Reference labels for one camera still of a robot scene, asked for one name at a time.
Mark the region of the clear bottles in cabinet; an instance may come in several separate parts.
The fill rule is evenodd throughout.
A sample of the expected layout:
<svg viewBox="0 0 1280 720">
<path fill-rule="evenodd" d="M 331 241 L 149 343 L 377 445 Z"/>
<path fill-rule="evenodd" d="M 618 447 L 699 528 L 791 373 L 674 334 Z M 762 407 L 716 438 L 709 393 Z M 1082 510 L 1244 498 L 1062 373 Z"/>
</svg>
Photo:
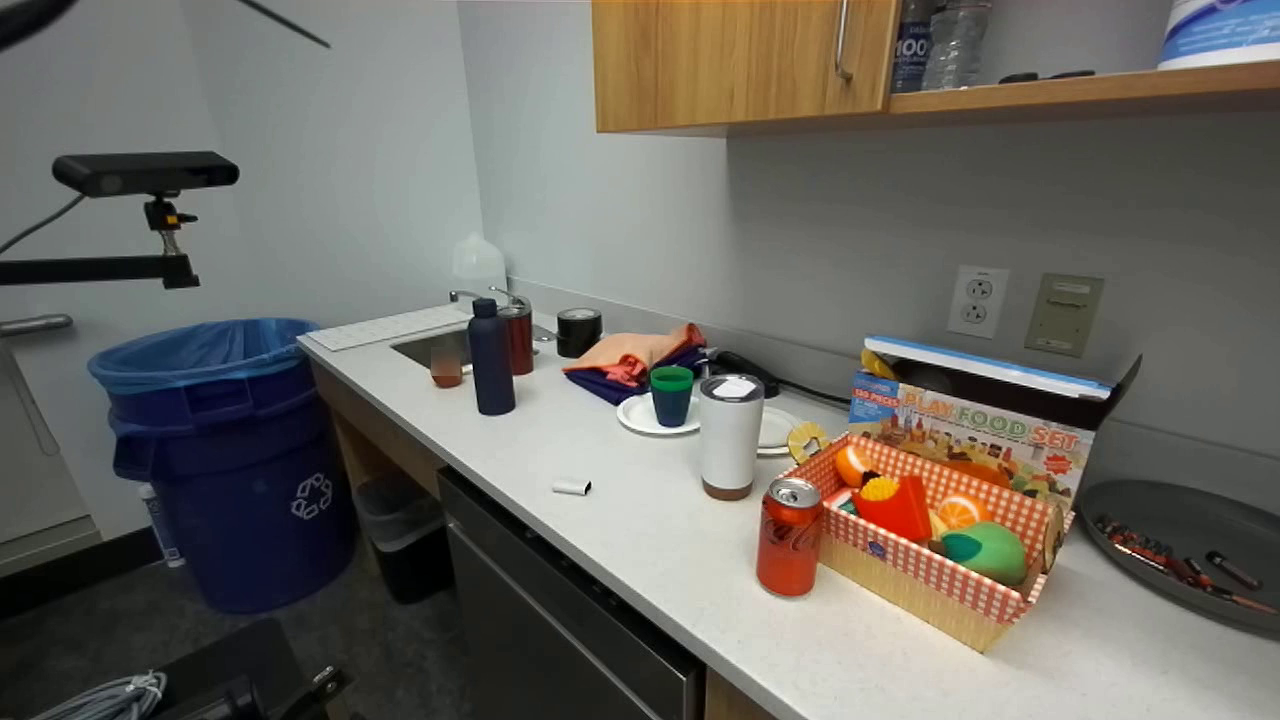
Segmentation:
<svg viewBox="0 0 1280 720">
<path fill-rule="evenodd" d="M 963 89 L 976 82 L 991 0 L 904 0 L 894 50 L 894 89 Z"/>
</svg>

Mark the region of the orange soda can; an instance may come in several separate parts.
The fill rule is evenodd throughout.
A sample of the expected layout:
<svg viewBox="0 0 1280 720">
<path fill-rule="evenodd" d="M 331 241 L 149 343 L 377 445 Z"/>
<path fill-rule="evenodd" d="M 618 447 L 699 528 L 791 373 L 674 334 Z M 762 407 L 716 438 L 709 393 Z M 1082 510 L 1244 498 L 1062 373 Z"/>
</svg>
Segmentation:
<svg viewBox="0 0 1280 720">
<path fill-rule="evenodd" d="M 816 583 L 816 556 L 822 492 L 802 475 L 783 475 L 762 503 L 756 580 L 772 598 L 804 598 Z"/>
</svg>

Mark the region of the small white cylinder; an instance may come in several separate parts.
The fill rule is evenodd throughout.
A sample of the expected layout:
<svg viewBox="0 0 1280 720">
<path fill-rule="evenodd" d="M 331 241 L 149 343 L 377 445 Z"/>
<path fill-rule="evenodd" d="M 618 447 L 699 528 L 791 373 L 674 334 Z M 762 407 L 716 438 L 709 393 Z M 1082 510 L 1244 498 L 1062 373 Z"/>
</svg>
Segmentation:
<svg viewBox="0 0 1280 720">
<path fill-rule="evenodd" d="M 557 482 L 554 492 L 557 498 L 594 498 L 594 482 Z"/>
</svg>

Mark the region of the orange toy fruit slice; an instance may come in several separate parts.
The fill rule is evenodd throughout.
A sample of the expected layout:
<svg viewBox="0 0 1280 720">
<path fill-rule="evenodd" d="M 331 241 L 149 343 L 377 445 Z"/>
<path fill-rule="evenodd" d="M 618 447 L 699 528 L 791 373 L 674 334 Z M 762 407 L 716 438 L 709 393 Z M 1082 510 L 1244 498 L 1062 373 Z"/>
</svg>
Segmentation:
<svg viewBox="0 0 1280 720">
<path fill-rule="evenodd" d="M 973 498 L 943 498 L 930 510 L 930 526 L 934 526 L 934 537 L 943 537 L 943 533 L 958 533 L 958 528 L 970 528 L 976 521 L 983 521 L 990 510 Z"/>
</svg>

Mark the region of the small black trash bin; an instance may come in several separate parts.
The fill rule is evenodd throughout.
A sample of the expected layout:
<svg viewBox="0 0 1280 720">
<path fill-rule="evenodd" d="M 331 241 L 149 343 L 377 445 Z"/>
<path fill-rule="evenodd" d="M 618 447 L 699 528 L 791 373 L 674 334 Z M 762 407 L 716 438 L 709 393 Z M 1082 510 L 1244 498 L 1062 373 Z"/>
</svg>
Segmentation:
<svg viewBox="0 0 1280 720">
<path fill-rule="evenodd" d="M 446 510 L 416 482 L 366 482 L 358 518 L 396 606 L 430 600 L 451 583 Z"/>
</svg>

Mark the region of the black cup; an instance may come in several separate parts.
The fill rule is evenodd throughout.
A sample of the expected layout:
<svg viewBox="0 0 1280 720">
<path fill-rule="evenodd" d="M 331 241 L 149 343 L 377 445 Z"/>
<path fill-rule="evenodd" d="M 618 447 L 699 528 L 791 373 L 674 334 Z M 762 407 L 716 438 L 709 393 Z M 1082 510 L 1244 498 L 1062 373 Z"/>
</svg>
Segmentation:
<svg viewBox="0 0 1280 720">
<path fill-rule="evenodd" d="M 557 354 L 578 360 L 600 340 L 605 315 L 596 308 L 564 308 L 557 315 Z"/>
</svg>

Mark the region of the white wall outlet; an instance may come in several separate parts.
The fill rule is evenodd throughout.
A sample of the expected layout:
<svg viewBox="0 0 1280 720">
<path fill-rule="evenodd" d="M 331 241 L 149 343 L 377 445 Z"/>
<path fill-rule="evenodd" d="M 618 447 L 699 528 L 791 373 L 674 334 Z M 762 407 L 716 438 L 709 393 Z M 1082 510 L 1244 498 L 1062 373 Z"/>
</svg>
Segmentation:
<svg viewBox="0 0 1280 720">
<path fill-rule="evenodd" d="M 959 336 L 991 340 L 999 329 L 1005 298 L 1008 298 L 1005 268 L 959 263 L 951 306 L 950 306 L 950 329 Z"/>
</svg>

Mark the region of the white plate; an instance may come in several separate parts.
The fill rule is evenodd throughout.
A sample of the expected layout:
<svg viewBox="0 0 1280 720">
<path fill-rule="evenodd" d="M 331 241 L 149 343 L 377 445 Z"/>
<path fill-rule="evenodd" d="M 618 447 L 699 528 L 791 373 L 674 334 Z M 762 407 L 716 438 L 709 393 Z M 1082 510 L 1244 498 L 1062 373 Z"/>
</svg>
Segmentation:
<svg viewBox="0 0 1280 720">
<path fill-rule="evenodd" d="M 618 421 L 635 438 L 693 438 L 699 430 L 699 407 L 688 407 L 681 424 L 660 424 L 653 396 L 627 396 L 618 404 Z"/>
</svg>

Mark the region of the orange cloth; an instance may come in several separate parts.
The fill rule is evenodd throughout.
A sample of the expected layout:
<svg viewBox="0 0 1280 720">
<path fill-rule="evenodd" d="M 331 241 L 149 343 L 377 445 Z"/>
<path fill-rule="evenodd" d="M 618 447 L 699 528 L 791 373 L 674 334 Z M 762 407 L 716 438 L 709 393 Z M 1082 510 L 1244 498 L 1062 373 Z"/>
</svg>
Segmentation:
<svg viewBox="0 0 1280 720">
<path fill-rule="evenodd" d="M 674 323 L 669 334 L 605 334 L 580 360 L 567 360 L 564 373 L 635 389 L 647 368 L 699 340 L 705 334 L 695 323 Z"/>
</svg>

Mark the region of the left wooden cabinet door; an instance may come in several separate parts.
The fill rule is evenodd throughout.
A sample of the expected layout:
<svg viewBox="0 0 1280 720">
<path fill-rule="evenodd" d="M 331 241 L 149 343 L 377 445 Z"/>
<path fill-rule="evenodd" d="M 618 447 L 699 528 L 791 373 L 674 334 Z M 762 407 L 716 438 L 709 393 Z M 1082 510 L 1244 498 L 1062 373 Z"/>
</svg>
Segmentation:
<svg viewBox="0 0 1280 720">
<path fill-rule="evenodd" d="M 600 131 L 872 118 L 904 0 L 594 0 Z"/>
</svg>

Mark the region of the dark blue bottle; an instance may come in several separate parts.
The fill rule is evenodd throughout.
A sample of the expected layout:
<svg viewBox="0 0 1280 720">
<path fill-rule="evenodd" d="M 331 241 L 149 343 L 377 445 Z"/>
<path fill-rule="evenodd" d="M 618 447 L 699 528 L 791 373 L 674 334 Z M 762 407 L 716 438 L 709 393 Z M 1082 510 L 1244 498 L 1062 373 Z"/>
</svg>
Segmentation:
<svg viewBox="0 0 1280 720">
<path fill-rule="evenodd" d="M 514 414 L 518 389 L 514 389 L 510 323 L 490 298 L 473 301 L 467 354 L 473 354 L 477 407 L 486 416 Z"/>
</svg>

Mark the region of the red toy container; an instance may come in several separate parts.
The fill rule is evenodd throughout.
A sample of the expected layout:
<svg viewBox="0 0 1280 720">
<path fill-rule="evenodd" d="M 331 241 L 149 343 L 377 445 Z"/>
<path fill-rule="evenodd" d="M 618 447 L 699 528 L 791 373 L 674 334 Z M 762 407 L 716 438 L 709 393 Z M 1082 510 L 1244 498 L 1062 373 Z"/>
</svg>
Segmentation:
<svg viewBox="0 0 1280 720">
<path fill-rule="evenodd" d="M 934 539 L 930 498 L 920 475 L 872 475 L 857 492 L 857 518 L 911 544 Z"/>
</svg>

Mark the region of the green toy pear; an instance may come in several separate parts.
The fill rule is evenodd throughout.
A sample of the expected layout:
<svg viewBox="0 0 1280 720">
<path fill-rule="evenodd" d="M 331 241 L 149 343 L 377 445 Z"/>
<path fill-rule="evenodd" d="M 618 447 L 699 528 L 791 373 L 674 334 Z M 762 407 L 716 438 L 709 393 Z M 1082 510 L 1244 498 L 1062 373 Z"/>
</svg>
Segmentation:
<svg viewBox="0 0 1280 720">
<path fill-rule="evenodd" d="M 1005 526 L 970 526 L 970 528 L 943 533 L 940 554 L 951 566 L 963 566 L 999 583 L 1020 583 L 1030 572 L 1026 544 Z"/>
</svg>

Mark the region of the dark red bottle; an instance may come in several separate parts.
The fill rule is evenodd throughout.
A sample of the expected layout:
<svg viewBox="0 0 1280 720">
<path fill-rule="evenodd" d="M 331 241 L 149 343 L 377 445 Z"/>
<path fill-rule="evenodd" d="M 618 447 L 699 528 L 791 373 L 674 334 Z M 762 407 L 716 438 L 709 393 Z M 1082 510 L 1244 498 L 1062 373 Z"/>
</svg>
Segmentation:
<svg viewBox="0 0 1280 720">
<path fill-rule="evenodd" d="M 534 306 L 514 298 L 501 308 L 501 315 L 510 323 L 514 377 L 527 377 L 534 373 Z"/>
</svg>

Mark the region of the white blue container in cabinet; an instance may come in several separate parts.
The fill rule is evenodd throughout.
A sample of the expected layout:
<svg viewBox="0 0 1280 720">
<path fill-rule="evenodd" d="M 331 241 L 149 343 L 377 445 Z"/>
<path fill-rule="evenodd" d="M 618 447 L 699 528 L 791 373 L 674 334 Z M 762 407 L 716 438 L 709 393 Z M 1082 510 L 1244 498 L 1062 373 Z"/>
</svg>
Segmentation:
<svg viewBox="0 0 1280 720">
<path fill-rule="evenodd" d="M 1217 67 L 1280 62 L 1280 0 L 1173 0 L 1159 64 Z"/>
</svg>

